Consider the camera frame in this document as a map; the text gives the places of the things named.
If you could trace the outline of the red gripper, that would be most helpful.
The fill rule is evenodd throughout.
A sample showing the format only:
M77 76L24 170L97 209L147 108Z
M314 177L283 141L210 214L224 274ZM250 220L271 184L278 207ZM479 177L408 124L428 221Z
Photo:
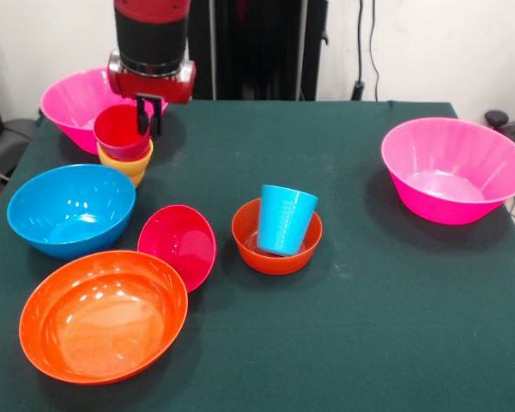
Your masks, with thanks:
M113 51L106 72L111 90L115 94L124 98L136 98L139 135L145 135L148 131L148 114L143 96L150 96L148 101L153 105L153 115L149 123L150 135L158 137L161 134L161 99L186 104L192 96L197 68L193 61L184 60L172 74L166 76L137 73L124 66L119 51Z

